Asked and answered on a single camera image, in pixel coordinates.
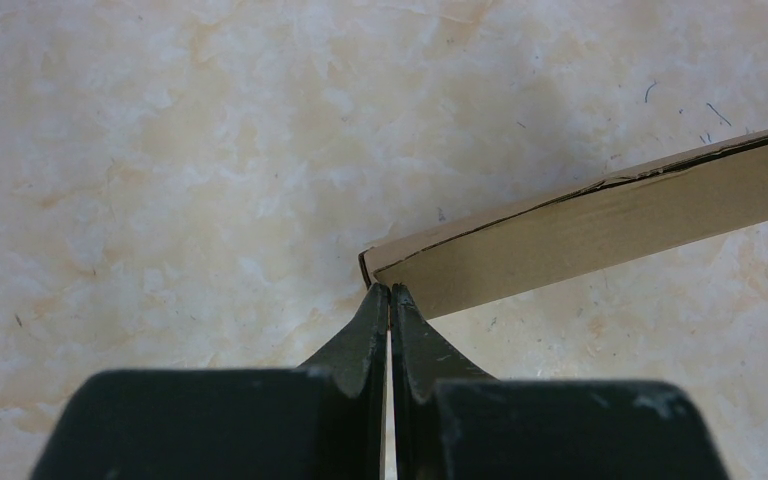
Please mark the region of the brown cardboard box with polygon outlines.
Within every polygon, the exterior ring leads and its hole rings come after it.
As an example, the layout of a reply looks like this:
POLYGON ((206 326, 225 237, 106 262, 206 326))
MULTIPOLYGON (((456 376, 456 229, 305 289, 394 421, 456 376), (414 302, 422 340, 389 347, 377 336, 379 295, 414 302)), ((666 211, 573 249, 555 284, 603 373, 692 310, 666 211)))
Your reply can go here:
POLYGON ((768 221, 768 130, 369 248, 366 283, 436 318, 768 221))

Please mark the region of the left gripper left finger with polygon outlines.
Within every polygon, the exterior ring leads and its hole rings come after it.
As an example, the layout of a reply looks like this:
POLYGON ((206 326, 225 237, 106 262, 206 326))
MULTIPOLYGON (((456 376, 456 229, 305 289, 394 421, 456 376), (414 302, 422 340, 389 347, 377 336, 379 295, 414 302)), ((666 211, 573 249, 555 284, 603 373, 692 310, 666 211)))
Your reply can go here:
POLYGON ((291 368, 108 370, 72 396, 35 479, 379 479, 389 289, 291 368))

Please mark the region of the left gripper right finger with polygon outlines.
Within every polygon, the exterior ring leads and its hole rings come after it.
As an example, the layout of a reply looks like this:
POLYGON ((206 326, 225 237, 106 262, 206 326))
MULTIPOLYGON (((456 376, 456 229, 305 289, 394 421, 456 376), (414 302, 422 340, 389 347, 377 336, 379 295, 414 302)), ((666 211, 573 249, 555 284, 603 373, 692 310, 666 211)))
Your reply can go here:
POLYGON ((402 479, 724 479, 679 387, 649 380, 500 380, 391 291, 402 479))

